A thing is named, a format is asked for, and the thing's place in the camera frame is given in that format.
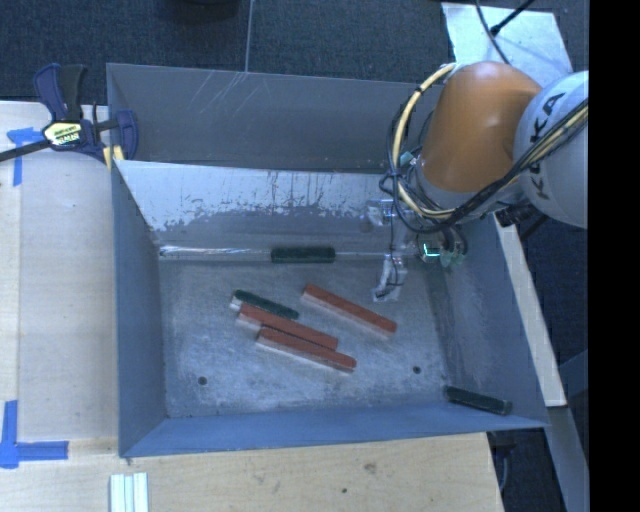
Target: gray bin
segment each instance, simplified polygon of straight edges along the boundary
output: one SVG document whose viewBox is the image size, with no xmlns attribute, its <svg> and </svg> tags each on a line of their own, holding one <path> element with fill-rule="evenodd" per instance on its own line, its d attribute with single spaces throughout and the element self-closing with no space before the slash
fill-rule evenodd
<svg viewBox="0 0 640 512">
<path fill-rule="evenodd" d="M 390 232 L 363 232 L 384 197 L 385 137 L 413 84 L 108 66 L 132 109 L 136 159 L 112 172 L 120 455 L 352 443 L 534 428 L 547 413 L 493 218 L 465 225 L 460 266 L 411 260 L 400 300 L 373 303 Z M 440 89 L 416 110 L 410 139 Z M 331 264 L 270 262 L 331 245 Z M 300 301 L 307 283 L 398 323 L 371 336 Z M 258 347 L 235 289 L 297 309 L 355 357 L 351 374 Z M 513 404 L 448 402 L 454 385 Z"/>
</svg>

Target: black wire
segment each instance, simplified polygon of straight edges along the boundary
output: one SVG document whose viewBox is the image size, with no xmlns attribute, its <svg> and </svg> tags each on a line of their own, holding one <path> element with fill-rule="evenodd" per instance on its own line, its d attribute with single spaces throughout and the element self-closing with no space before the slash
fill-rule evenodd
<svg viewBox="0 0 640 512">
<path fill-rule="evenodd" d="M 456 248 L 455 238 L 453 236 L 453 228 L 443 229 L 442 235 L 444 236 L 444 246 L 446 251 L 453 252 Z"/>
<path fill-rule="evenodd" d="M 527 0 L 520 7 L 518 7 L 515 11 L 513 11 L 511 14 L 509 14 L 509 16 L 507 16 L 505 19 L 503 19 L 500 23 L 498 23 L 497 25 L 494 25 L 493 27 L 491 27 L 491 34 L 493 36 L 497 36 L 498 32 L 500 32 L 504 27 L 506 27 L 509 23 L 511 23 L 511 20 L 513 20 L 516 16 L 520 16 L 520 14 L 535 1 L 536 0 Z"/>
<path fill-rule="evenodd" d="M 390 217 L 390 221 L 389 221 L 389 226 L 391 227 L 391 241 L 389 242 L 389 255 L 391 256 L 391 264 L 393 265 L 393 272 L 395 274 L 395 282 L 394 283 L 387 283 L 389 286 L 401 286 L 400 283 L 398 283 L 398 266 L 396 265 L 396 261 L 393 258 L 393 251 L 395 249 L 395 246 L 393 244 L 393 208 L 391 209 L 391 217 Z"/>
<path fill-rule="evenodd" d="M 536 219 L 536 221 L 527 228 L 527 230 L 522 233 L 520 235 L 520 241 L 524 242 L 527 238 L 529 238 L 540 226 L 542 226 L 545 222 L 547 222 L 549 220 L 549 217 L 547 215 L 540 215 L 540 217 L 538 217 Z"/>
<path fill-rule="evenodd" d="M 385 192 L 387 194 L 389 194 L 389 192 L 391 192 L 389 195 L 391 195 L 391 197 L 393 198 L 393 206 L 396 209 L 396 212 L 398 213 L 398 218 L 402 221 L 402 223 L 410 231 L 413 231 L 414 233 L 426 234 L 426 233 L 432 233 L 432 232 L 439 231 L 439 229 L 428 230 L 428 229 L 425 229 L 424 226 L 422 226 L 421 228 L 416 228 L 416 227 L 412 226 L 410 221 L 406 218 L 406 216 L 404 214 L 404 211 L 402 209 L 402 206 L 400 204 L 400 198 L 399 198 L 399 194 L 398 194 L 398 177 L 399 177 L 400 173 L 399 173 L 398 168 L 396 167 L 395 161 L 393 159 L 393 138 L 394 138 L 394 135 L 395 135 L 396 124 L 400 120 L 400 118 L 402 117 L 402 114 L 403 114 L 407 104 L 409 103 L 409 101 L 411 101 L 412 97 L 413 97 L 413 93 L 402 103 L 402 105 L 400 105 L 400 108 L 398 109 L 396 114 L 393 116 L 393 119 L 392 119 L 391 123 L 389 124 L 389 129 L 387 130 L 387 137 L 386 137 L 386 139 L 387 139 L 386 140 L 386 142 L 387 142 L 387 160 L 389 162 L 389 170 L 382 177 L 382 179 L 378 182 L 378 185 L 380 187 L 380 190 L 382 190 L 383 192 Z M 411 120 L 411 115 L 409 115 L 409 118 L 407 119 L 407 124 L 410 122 L 410 120 Z M 403 134 L 403 136 L 406 139 L 406 136 L 407 136 L 406 130 L 405 130 L 405 133 Z M 389 191 L 389 189 L 384 186 L 384 183 L 389 178 L 391 178 L 391 180 L 392 180 L 392 189 L 391 189 L 391 191 Z"/>
<path fill-rule="evenodd" d="M 493 34 L 491 33 L 491 29 L 487 24 L 487 20 L 485 19 L 484 14 L 482 13 L 482 7 L 480 7 L 480 0 L 476 0 L 476 11 L 478 12 L 478 18 L 480 18 L 480 23 L 482 23 L 484 31 L 487 33 L 487 37 L 489 38 L 489 40 L 491 41 L 491 44 L 500 55 L 500 58 L 504 61 L 505 64 L 511 65 L 511 62 L 509 62 L 509 59 L 507 59 L 507 56 L 504 54 L 500 46 L 498 46 L 498 43 L 496 42 L 496 38 L 493 37 Z"/>
<path fill-rule="evenodd" d="M 411 175 L 415 171 L 415 167 L 416 166 L 413 165 L 407 171 L 407 178 L 406 178 L 405 187 L 408 190 L 411 190 L 411 192 L 413 193 L 414 197 L 417 197 L 422 203 L 426 204 L 427 207 L 431 208 L 432 210 L 442 210 L 443 208 L 438 203 L 436 203 L 433 199 L 431 199 L 429 196 L 427 196 L 427 193 L 424 191 L 424 188 L 422 188 L 422 183 L 420 183 L 419 179 L 416 178 L 416 180 L 415 180 L 417 188 L 414 188 L 411 185 Z"/>
<path fill-rule="evenodd" d="M 509 481 L 509 461 L 511 457 L 508 455 L 502 459 L 502 476 L 500 477 L 500 483 L 498 488 L 500 489 L 500 494 L 504 498 L 504 490 L 507 487 L 507 482 Z"/>
<path fill-rule="evenodd" d="M 462 245 L 460 252 L 462 254 L 467 254 L 467 250 L 469 249 L 469 243 L 467 242 L 467 237 L 464 236 L 464 234 L 462 233 L 462 229 L 458 225 L 453 226 L 453 228 L 451 229 L 455 231 L 456 235 L 458 235 L 458 238 L 460 239 L 460 243 Z"/>
<path fill-rule="evenodd" d="M 424 120 L 424 123 L 422 123 L 422 128 L 420 128 L 420 135 L 418 136 L 418 140 L 424 141 L 425 137 L 427 136 L 427 128 L 429 126 L 431 126 L 431 116 L 433 115 L 433 110 L 431 112 L 429 112 L 429 114 L 427 115 L 427 118 Z"/>
<path fill-rule="evenodd" d="M 558 121 L 555 126 L 552 126 L 551 129 L 540 139 L 539 142 L 543 142 L 542 139 L 544 139 L 544 141 L 546 142 L 547 139 L 550 138 L 552 132 L 555 133 L 557 130 L 554 130 L 555 127 L 558 127 L 557 129 L 562 129 L 565 134 L 568 133 L 569 128 L 566 128 L 564 125 L 567 123 L 567 121 L 573 117 L 574 114 L 576 114 L 579 110 L 581 110 L 582 108 L 586 107 L 589 105 L 589 98 L 585 98 L 584 100 L 582 100 L 580 102 L 579 105 L 577 105 L 575 108 L 571 109 L 571 111 L 564 116 L 560 121 Z M 556 151 L 558 151 L 561 147 L 563 147 L 565 144 L 567 144 L 568 142 L 570 142 L 571 140 L 573 140 L 575 137 L 577 137 L 577 135 L 582 132 L 582 130 L 584 129 L 584 127 L 586 126 L 586 121 L 582 124 L 580 124 L 577 128 L 574 128 L 572 133 L 569 133 L 567 135 L 567 137 L 560 143 L 557 144 L 554 148 L 548 150 L 547 152 L 544 153 L 544 155 L 542 155 L 540 158 L 538 158 L 537 160 L 534 160 L 533 162 L 529 163 L 525 169 L 528 169 L 529 167 L 533 167 L 534 165 L 536 165 L 538 162 L 541 162 L 542 160 L 544 160 L 545 158 L 549 158 L 551 155 L 553 155 Z M 527 154 L 531 154 L 533 152 L 533 150 L 537 147 L 537 144 L 534 146 L 531 146 L 530 151 L 527 152 Z"/>
</svg>

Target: red wooden block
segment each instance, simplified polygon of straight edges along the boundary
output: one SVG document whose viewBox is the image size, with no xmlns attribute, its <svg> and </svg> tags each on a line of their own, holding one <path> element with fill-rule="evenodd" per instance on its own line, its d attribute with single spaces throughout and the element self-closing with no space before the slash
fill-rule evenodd
<svg viewBox="0 0 640 512">
<path fill-rule="evenodd" d="M 253 324 L 258 329 L 262 326 L 271 327 L 272 329 L 285 332 L 305 341 L 321 345 L 329 350 L 335 350 L 338 346 L 338 339 L 333 336 L 329 336 L 321 331 L 316 331 L 311 327 L 307 327 L 293 320 L 274 315 L 246 302 L 240 306 L 238 319 Z"/>
<path fill-rule="evenodd" d="M 309 359 L 310 361 L 338 370 L 351 372 L 356 367 L 356 360 L 353 357 L 329 350 L 321 345 L 310 343 L 270 327 L 260 329 L 256 341 L 267 347 Z"/>
<path fill-rule="evenodd" d="M 349 318 L 360 325 L 369 327 L 385 336 L 394 334 L 398 324 L 358 304 L 354 304 L 339 295 L 323 290 L 314 284 L 308 284 L 302 298 L 311 304 L 321 306 L 327 311 Z"/>
</svg>

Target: bin floor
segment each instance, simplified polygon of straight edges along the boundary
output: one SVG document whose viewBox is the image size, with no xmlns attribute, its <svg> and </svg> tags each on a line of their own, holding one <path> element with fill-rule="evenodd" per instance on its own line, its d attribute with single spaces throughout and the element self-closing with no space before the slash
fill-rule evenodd
<svg viewBox="0 0 640 512">
<path fill-rule="evenodd" d="M 424 266 L 410 262 L 400 299 L 374 303 L 382 258 L 331 264 L 265 261 L 161 261 L 166 406 L 170 417 L 297 408 L 377 406 L 442 401 L 446 366 Z M 307 283 L 398 324 L 389 339 L 300 300 Z M 300 313 L 298 322 L 338 338 L 357 360 L 352 373 L 266 349 L 237 323 L 236 289 Z"/>
</svg>

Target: black floor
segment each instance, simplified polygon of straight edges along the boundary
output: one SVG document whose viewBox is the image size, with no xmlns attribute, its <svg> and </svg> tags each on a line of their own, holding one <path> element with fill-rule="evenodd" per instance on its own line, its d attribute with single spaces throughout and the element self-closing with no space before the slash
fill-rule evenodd
<svg viewBox="0 0 640 512">
<path fill-rule="evenodd" d="M 574 70 L 589 69 L 589 0 L 529 8 L 555 15 Z M 82 103 L 106 104 L 107 62 L 419 82 L 453 60 L 435 0 L 20 0 L 3 2 L 0 27 L 5 100 L 35 100 L 33 75 L 51 62 L 86 65 Z M 587 232 L 549 220 L 523 245 L 562 364 L 587 348 Z M 588 393 L 571 408 L 588 460 Z M 507 512 L 563 511 L 544 433 L 521 431 L 514 440 Z"/>
</svg>

